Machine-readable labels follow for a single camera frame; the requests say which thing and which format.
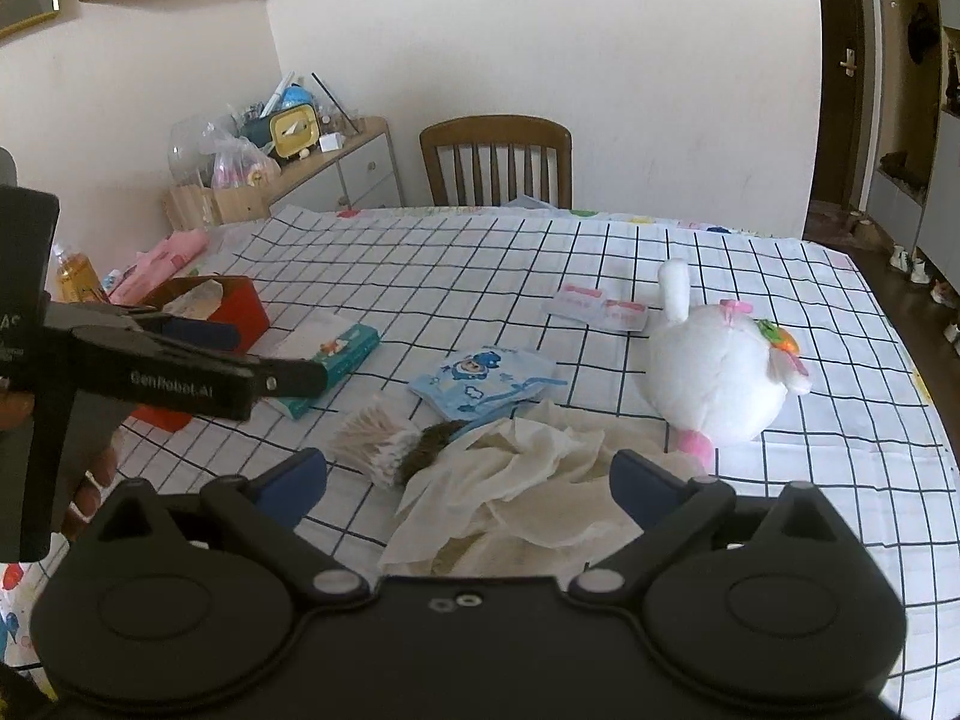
red box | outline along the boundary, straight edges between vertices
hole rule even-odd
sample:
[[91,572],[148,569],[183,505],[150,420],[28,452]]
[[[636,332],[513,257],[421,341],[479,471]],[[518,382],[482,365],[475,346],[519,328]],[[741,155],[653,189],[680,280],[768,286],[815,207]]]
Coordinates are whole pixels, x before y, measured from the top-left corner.
[[[260,302],[253,281],[247,276],[172,278],[147,295],[143,304],[158,310],[162,309],[171,300],[186,295],[193,288],[211,279],[223,285],[224,300],[208,321],[232,324],[240,331],[240,346],[237,346],[234,351],[241,354],[250,351],[251,346],[270,329],[270,319],[267,318],[267,312],[263,310],[263,303]],[[159,409],[155,406],[140,406],[133,412],[133,418],[168,433],[175,433],[177,430],[184,429],[193,416],[188,413]]]

white stuffed bunny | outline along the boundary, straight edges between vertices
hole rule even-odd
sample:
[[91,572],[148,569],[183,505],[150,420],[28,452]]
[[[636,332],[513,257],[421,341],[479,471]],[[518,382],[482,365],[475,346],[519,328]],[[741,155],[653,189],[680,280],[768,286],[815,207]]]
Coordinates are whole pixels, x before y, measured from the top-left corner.
[[776,419],[787,394],[810,392],[789,333],[758,322],[738,300],[690,308],[689,266],[659,271],[664,319],[650,335],[646,395],[680,431],[678,449],[713,468],[713,447],[755,439]]

door handle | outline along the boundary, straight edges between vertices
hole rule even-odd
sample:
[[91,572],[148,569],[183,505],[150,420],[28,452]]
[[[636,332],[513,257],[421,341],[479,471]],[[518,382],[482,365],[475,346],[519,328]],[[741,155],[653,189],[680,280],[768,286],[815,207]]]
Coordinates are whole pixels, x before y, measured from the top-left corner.
[[846,70],[851,78],[856,75],[856,52],[853,49],[847,50],[847,59],[840,63],[840,67]]

beige cloth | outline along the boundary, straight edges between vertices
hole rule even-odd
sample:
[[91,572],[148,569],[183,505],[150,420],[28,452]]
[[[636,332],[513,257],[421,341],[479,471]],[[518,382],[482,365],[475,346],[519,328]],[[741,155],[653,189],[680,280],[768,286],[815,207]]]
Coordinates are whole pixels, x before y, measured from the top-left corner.
[[701,472],[664,454],[637,423],[542,403],[477,428],[407,485],[386,574],[555,576],[562,586],[641,534],[613,501],[613,455],[633,449],[686,480]]

human hand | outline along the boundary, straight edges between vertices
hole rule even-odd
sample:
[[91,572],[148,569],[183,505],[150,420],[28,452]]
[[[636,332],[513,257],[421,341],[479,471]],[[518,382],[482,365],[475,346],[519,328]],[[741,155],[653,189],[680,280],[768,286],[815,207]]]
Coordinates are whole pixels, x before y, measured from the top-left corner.
[[[30,416],[34,410],[34,396],[27,392],[2,392],[0,391],[0,433],[5,430],[13,430]],[[113,446],[107,447],[103,452],[90,461],[90,473],[97,485],[109,487],[117,474],[117,453]],[[76,541],[86,527],[86,522],[97,514],[100,508],[101,495],[100,490],[89,479],[80,483],[80,488],[73,496],[73,505],[66,511],[64,523],[61,524],[61,531],[70,541]]]

